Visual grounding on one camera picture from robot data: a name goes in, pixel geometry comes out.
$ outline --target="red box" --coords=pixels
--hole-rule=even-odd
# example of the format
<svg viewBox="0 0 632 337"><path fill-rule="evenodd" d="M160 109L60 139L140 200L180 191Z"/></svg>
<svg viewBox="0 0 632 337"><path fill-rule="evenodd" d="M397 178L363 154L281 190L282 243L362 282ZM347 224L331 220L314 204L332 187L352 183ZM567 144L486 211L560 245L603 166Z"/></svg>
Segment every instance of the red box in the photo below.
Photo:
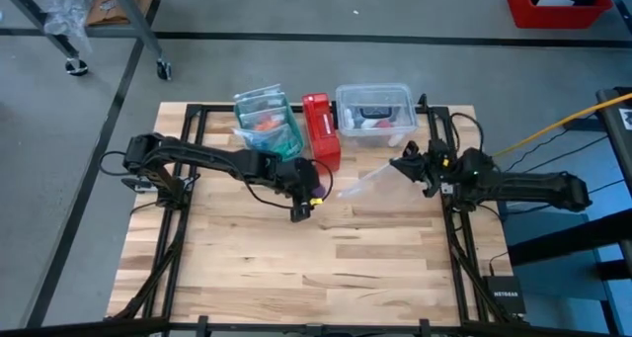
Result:
<svg viewBox="0 0 632 337"><path fill-rule="evenodd" d="M519 28L585 29L612 7L612 0L595 0L591 6L535 6L531 0L507 0Z"/></svg>
<svg viewBox="0 0 632 337"><path fill-rule="evenodd" d="M336 172L340 169L340 142L336 137L329 98L327 94L309 94L303 96L302 100L314 159L322 161L332 172ZM316 168L320 174L328 173L322 165L316 165Z"/></svg>

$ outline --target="caster wheel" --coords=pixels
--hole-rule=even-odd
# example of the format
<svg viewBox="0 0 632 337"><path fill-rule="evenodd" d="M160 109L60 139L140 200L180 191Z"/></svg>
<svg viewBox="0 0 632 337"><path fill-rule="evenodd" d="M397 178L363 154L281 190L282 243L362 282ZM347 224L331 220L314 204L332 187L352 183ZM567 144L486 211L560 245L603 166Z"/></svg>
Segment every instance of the caster wheel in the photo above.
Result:
<svg viewBox="0 0 632 337"><path fill-rule="evenodd" d="M79 66L75 67L73 62L77 62L77 60L68 60L66 61L66 73L72 76L84 76L88 73L88 64L85 61L79 60Z"/></svg>
<svg viewBox="0 0 632 337"><path fill-rule="evenodd" d="M171 63L158 60L156 61L156 65L156 73L158 74L158 77L167 81L171 80Z"/></svg>

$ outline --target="plastic bag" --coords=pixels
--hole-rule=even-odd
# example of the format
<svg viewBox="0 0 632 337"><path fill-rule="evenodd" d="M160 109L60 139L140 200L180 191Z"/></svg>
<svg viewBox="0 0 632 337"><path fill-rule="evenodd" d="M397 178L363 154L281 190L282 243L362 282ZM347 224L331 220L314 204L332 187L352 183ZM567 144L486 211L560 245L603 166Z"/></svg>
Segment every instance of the plastic bag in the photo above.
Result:
<svg viewBox="0 0 632 337"><path fill-rule="evenodd" d="M273 95L273 94L279 94L279 93L280 93L280 84L276 84L273 86L269 86L269 87L265 87L265 88L261 88L257 90L251 90L243 94L237 94L233 96L233 99L235 99L235 101L240 101L247 98L253 98L253 97L262 96L262 95Z"/></svg>
<svg viewBox="0 0 632 337"><path fill-rule="evenodd" d="M423 185L412 182L394 166L386 164L338 193L338 198L361 204L402 205L424 197Z"/></svg>
<svg viewBox="0 0 632 337"><path fill-rule="evenodd" d="M265 131L234 128L233 132L243 137L249 148L279 153L283 159L290 157L300 146L288 124Z"/></svg>
<svg viewBox="0 0 632 337"><path fill-rule="evenodd" d="M258 111L256 113L239 115L242 129L270 130L287 124L287 108Z"/></svg>
<svg viewBox="0 0 632 337"><path fill-rule="evenodd" d="M239 113L242 115L252 114L258 111L277 109L285 106L285 94L278 93L257 97L249 97L237 101L235 103L235 106L239 108Z"/></svg>
<svg viewBox="0 0 632 337"><path fill-rule="evenodd" d="M47 16L44 31L52 35L76 37L88 52L92 52L84 29L91 6L92 0L45 0Z"/></svg>

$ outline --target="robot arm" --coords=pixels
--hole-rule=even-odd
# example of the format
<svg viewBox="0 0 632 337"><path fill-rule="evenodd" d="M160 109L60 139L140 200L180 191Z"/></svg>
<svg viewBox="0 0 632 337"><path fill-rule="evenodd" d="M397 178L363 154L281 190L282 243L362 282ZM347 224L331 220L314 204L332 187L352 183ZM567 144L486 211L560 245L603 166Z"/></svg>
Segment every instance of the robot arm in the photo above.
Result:
<svg viewBox="0 0 632 337"><path fill-rule="evenodd" d="M295 158L283 162L276 153L251 149L230 152L185 143L158 133L133 137L129 141L122 166L129 174L147 178L158 190L158 206L178 210L186 203L188 196L184 193L188 184L173 177L165 169L164 166L170 163L219 170L245 182L248 188L250 185L261 185L274 190L276 194L292 198L291 207L264 202L289 209L292 222L308 218L314 207L322 202L325 193L318 172L308 159ZM141 181L135 181L134 184L146 186Z"/></svg>
<svg viewBox="0 0 632 337"><path fill-rule="evenodd" d="M401 158L391 160L412 181L425 182L426 197L451 190L456 209L474 211L483 201L546 203L558 209L583 211L591 205L586 183L567 172L522 174L502 172L491 156L468 148L454 157L442 140L431 140L421 154L410 141Z"/></svg>

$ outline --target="gray floor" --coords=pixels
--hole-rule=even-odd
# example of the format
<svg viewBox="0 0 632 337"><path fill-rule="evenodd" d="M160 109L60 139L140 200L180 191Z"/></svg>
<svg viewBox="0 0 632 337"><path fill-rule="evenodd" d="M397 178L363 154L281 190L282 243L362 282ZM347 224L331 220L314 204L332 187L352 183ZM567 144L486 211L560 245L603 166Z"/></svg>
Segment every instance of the gray floor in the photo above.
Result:
<svg viewBox="0 0 632 337"><path fill-rule="evenodd" d="M0 0L0 10L4 12L0 27L28 26L6 0ZM154 29L631 38L614 9L584 31L519 30L506 0L163 0ZM0 329L24 323L133 44L132 40L91 42L94 52L85 57L91 74L72 78L61 71L63 56L44 38L0 38L0 143L5 148L0 174L7 183L0 197L5 208L0 218ZM229 101L235 93L275 83L281 83L290 99L298 101L300 95L310 92L328 92L333 97L341 84L403 82L416 96L427 93L433 104L474 105L486 130L485 146L494 152L592 105L596 90L632 80L630 50L327 42L161 44L174 63L174 80L157 79L155 59L143 52L110 149L124 149L132 135L151 131L164 101ZM596 135L567 134L530 156L522 168ZM500 164L506 167L521 153L508 155ZM575 172L590 188L620 178L605 142L545 169ZM103 317L133 198L118 179L99 176L45 323ZM593 200L595 205L588 211L591 218L631 204L622 186L596 194ZM602 250L606 260L617 253ZM618 289L630 293L632 287L629 281L625 283ZM621 298L620 308L632 311L626 296ZM550 303L540 307L543 303L548 302L532 301L533 313L555 325L556 314L544 311L561 309ZM580 327L597 329L588 323Z"/></svg>

